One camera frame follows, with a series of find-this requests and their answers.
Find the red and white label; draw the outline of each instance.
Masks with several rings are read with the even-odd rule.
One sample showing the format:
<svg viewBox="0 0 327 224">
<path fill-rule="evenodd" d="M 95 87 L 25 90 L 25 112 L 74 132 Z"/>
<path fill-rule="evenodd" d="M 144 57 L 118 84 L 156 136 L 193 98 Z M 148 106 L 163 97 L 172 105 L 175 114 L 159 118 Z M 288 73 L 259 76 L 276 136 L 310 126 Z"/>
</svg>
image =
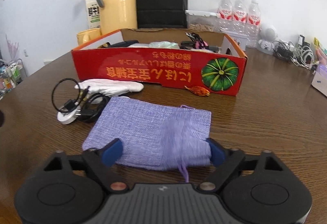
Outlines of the red and white label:
<svg viewBox="0 0 327 224">
<path fill-rule="evenodd" d="M 222 9 L 219 11 L 220 17 L 223 19 L 232 19 L 232 11 L 227 9 Z"/>
<path fill-rule="evenodd" d="M 246 12 L 241 11 L 241 10 L 237 10 L 236 12 L 234 12 L 233 20 L 246 22 Z"/>
<path fill-rule="evenodd" d="M 249 15 L 247 17 L 247 22 L 252 25 L 259 25 L 260 24 L 260 16 L 257 15 Z"/>
</svg>

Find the wood grain surface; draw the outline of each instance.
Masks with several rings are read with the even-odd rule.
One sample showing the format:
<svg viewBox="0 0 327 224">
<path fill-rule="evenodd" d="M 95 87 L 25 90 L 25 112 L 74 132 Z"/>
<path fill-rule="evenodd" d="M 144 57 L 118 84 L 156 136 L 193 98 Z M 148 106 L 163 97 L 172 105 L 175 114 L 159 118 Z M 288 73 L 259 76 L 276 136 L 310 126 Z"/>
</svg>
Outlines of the wood grain surface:
<svg viewBox="0 0 327 224">
<path fill-rule="evenodd" d="M 186 90 L 146 84 L 130 97 L 169 106 L 189 105 L 212 112 L 210 137 L 225 147 L 249 154 L 269 149 L 308 187 L 313 197 L 307 224 L 327 221 L 327 98 L 310 86 L 312 74 L 255 49 L 248 51 L 243 83 L 237 97 L 211 94 L 198 97 Z M 24 179 L 58 149 L 79 154 L 92 124 L 61 125 L 51 105 L 51 91 L 62 78 L 77 78 L 68 53 L 23 81 L 0 101 L 0 224 L 21 223 L 13 205 Z M 57 99 L 75 95 L 61 89 Z M 115 170 L 135 182 L 176 183 L 175 171 L 155 172 L 124 166 Z M 190 168 L 199 183 L 212 168 Z"/>
</svg>

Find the red cardboard box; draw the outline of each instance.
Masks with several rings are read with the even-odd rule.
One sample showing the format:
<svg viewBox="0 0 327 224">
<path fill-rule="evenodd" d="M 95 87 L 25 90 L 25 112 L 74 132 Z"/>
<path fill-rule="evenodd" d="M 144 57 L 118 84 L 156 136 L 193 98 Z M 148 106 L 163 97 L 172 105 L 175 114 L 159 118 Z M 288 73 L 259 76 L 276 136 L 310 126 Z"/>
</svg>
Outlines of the red cardboard box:
<svg viewBox="0 0 327 224">
<path fill-rule="evenodd" d="M 204 87 L 212 93 L 236 96 L 240 88 L 247 56 L 227 34 L 199 32 L 222 54 L 181 49 L 99 48 L 110 42 L 127 40 L 140 43 L 187 41 L 187 29 L 122 29 L 80 45 L 72 50 L 80 80 L 112 79 L 159 83 L 164 87 Z"/>
</svg>

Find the gray ribbed panel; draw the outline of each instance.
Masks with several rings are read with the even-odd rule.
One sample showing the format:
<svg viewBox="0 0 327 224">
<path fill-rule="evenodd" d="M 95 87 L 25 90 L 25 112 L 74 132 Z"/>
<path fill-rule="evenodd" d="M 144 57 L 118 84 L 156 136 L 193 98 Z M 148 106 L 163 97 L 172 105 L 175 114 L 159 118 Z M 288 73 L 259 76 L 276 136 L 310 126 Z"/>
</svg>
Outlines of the gray ribbed panel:
<svg viewBox="0 0 327 224">
<path fill-rule="evenodd" d="M 215 195 L 200 194 L 191 184 L 136 184 L 111 195 L 85 224 L 240 224 Z"/>
</svg>

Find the green pumpkin illustration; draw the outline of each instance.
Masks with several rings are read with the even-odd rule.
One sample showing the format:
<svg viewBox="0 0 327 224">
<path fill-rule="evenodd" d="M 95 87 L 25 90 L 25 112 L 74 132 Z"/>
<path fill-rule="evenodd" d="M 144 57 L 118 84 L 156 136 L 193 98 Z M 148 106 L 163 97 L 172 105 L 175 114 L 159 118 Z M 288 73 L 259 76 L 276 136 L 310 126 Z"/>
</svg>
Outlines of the green pumpkin illustration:
<svg viewBox="0 0 327 224">
<path fill-rule="evenodd" d="M 236 83 L 238 66 L 228 58 L 210 60 L 201 70 L 202 82 L 213 91 L 229 89 Z"/>
</svg>

